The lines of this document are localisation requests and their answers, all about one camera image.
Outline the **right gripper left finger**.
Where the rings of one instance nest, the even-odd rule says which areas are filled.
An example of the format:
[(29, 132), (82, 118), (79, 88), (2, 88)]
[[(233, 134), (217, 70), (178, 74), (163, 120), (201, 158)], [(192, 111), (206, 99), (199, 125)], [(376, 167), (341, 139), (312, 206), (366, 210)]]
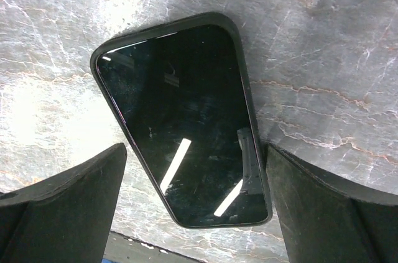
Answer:
[(1, 194), (1, 262), (101, 262), (126, 166), (123, 143)]

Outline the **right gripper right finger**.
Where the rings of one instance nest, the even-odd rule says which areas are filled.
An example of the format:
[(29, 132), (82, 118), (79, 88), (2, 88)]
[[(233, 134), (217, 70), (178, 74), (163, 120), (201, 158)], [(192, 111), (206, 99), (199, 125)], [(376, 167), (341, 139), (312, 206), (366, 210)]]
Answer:
[(267, 146), (266, 172), (290, 262), (397, 262), (397, 195)]

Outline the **black smartphone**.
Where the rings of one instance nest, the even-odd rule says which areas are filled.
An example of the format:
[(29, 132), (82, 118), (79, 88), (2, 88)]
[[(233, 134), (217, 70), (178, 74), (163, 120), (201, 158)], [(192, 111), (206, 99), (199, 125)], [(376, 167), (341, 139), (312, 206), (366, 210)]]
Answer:
[(171, 218), (189, 229), (272, 217), (241, 38), (206, 12), (101, 44), (90, 68)]

